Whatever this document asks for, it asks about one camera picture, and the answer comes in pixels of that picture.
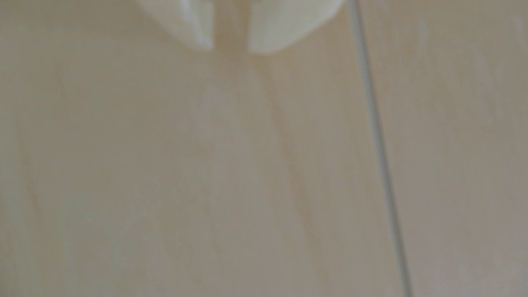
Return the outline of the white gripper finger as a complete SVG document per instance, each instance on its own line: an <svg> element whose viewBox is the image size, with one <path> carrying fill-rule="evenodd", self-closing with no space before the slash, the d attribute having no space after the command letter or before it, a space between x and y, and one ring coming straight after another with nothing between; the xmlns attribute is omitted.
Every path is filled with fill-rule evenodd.
<svg viewBox="0 0 528 297"><path fill-rule="evenodd" d="M345 1L260 1L250 9L248 51L267 55L300 41L333 19Z"/></svg>
<svg viewBox="0 0 528 297"><path fill-rule="evenodd" d="M193 50L213 50L212 1L136 1L164 31Z"/></svg>

